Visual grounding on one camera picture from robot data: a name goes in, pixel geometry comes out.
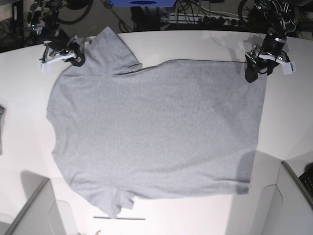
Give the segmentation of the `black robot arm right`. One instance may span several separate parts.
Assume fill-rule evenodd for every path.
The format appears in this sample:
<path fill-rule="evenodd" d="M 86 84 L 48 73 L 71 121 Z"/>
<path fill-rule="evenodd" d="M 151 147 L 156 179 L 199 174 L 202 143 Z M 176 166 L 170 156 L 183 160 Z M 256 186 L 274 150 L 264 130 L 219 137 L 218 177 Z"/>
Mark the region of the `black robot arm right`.
<path fill-rule="evenodd" d="M 36 0 L 27 15 L 27 29 L 37 42 L 45 46 L 40 58 L 41 65 L 62 60 L 80 67 L 85 62 L 84 49 L 78 43 L 78 36 L 67 35 L 61 25 L 74 25 L 83 20 L 90 12 L 92 0 Z M 70 10 L 85 9 L 75 20 L 66 21 L 59 18 L 62 8 Z"/>

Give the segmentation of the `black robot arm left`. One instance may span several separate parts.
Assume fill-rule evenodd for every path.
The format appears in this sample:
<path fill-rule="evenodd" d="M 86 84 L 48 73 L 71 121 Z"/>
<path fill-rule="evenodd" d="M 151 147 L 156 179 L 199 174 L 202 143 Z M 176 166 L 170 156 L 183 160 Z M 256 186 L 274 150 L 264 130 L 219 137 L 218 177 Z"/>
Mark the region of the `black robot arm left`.
<path fill-rule="evenodd" d="M 255 6 L 263 12 L 270 23 L 270 28 L 262 44 L 256 44 L 245 54 L 247 62 L 245 78 L 248 83 L 256 81 L 260 74 L 272 74 L 278 65 L 282 66 L 283 74 L 296 71 L 295 62 L 284 50 L 287 34 L 294 32 L 297 26 L 297 19 L 291 16 L 289 4 L 280 0 L 256 0 Z"/>

